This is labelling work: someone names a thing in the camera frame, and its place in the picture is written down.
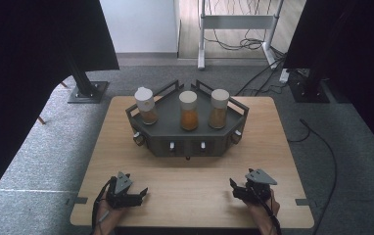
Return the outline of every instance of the wooden floor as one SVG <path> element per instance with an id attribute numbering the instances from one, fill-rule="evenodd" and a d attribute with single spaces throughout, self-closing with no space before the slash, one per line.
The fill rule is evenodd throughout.
<path id="1" fill-rule="evenodd" d="M 281 52 L 287 52 L 295 28 L 300 19 L 306 0 L 284 1 L 280 19 L 272 40 L 272 46 Z M 197 58 L 199 48 L 199 15 L 201 2 L 195 0 L 179 0 L 180 3 L 180 42 L 179 58 Z M 207 15 L 270 15 L 275 14 L 279 0 L 206 0 Z M 246 29 L 212 29 L 205 31 L 205 38 L 224 42 L 228 45 L 240 45 L 246 38 L 263 40 L 265 30 Z M 206 58 L 265 58 L 261 49 L 226 50 L 216 42 L 206 41 Z"/>

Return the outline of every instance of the jar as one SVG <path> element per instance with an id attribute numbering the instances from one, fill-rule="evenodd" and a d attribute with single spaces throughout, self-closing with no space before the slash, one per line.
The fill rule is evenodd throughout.
<path id="1" fill-rule="evenodd" d="M 154 124 L 159 119 L 159 116 L 156 110 L 153 91 L 145 87 L 139 87 L 135 92 L 135 100 L 142 121 L 145 124 Z"/>
<path id="2" fill-rule="evenodd" d="M 219 129 L 226 125 L 228 101 L 229 92 L 223 89 L 216 89 L 211 92 L 212 109 L 209 116 L 209 126 Z"/>
<path id="3" fill-rule="evenodd" d="M 193 91 L 183 91 L 178 98 L 181 108 L 180 125 L 185 130 L 194 130 L 199 126 L 197 94 Z"/>

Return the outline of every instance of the white cap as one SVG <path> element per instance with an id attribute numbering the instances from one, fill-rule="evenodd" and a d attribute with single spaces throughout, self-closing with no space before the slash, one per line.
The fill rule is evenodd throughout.
<path id="1" fill-rule="evenodd" d="M 197 94 L 193 91 L 183 91 L 178 98 L 183 110 L 193 110 L 197 106 Z"/>
<path id="2" fill-rule="evenodd" d="M 229 92 L 216 89 L 211 92 L 211 104 L 217 109 L 226 109 L 229 101 Z"/>
<path id="3" fill-rule="evenodd" d="M 138 87 L 135 92 L 135 100 L 140 111 L 147 112 L 155 106 L 153 91 L 145 87 Z"/>

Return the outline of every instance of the gray carpet floor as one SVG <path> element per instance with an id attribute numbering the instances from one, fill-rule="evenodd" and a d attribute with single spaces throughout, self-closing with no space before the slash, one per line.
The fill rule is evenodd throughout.
<path id="1" fill-rule="evenodd" d="M 88 234 L 88 227 L 70 224 L 72 202 L 77 196 L 102 122 L 114 96 L 133 95 L 138 86 L 158 89 L 178 79 L 200 79 L 213 88 L 236 94 L 264 69 L 265 62 L 207 62 L 197 70 L 191 61 L 144 63 L 119 60 L 120 70 L 88 72 L 91 80 L 110 84 L 100 104 L 68 104 L 74 80 L 57 87 L 30 130 L 22 147 L 0 181 L 0 234 Z M 240 95 L 254 95 L 270 70 L 247 86 Z M 339 104 L 331 94 L 329 104 L 294 102 L 288 86 L 279 88 L 280 71 L 263 87 L 271 96 L 290 140 L 306 136 L 309 126 L 316 135 L 290 143 L 312 214 L 317 222 L 326 208 L 317 234 L 374 234 L 374 135 L 352 104 Z M 335 189 L 327 206 L 328 196 Z M 312 234 L 311 229 L 283 229 L 283 234 Z"/>

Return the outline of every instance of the table top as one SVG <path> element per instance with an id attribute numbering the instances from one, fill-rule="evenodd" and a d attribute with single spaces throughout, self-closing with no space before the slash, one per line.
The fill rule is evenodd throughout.
<path id="1" fill-rule="evenodd" d="M 278 219 L 283 228 L 313 226 L 294 159 L 273 100 L 269 97 L 234 97 L 250 108 L 242 140 L 222 157 L 155 157 L 132 140 L 125 110 L 133 97 L 115 97 L 108 109 L 92 159 L 83 179 L 70 222 L 90 225 L 92 207 L 99 191 L 119 171 L 130 173 L 128 193 L 148 187 L 142 206 L 132 208 L 120 226 L 142 227 L 255 227 L 246 205 L 233 197 L 229 178 L 244 185 L 248 168 L 261 168 L 278 185 L 271 188 L 281 204 Z"/>

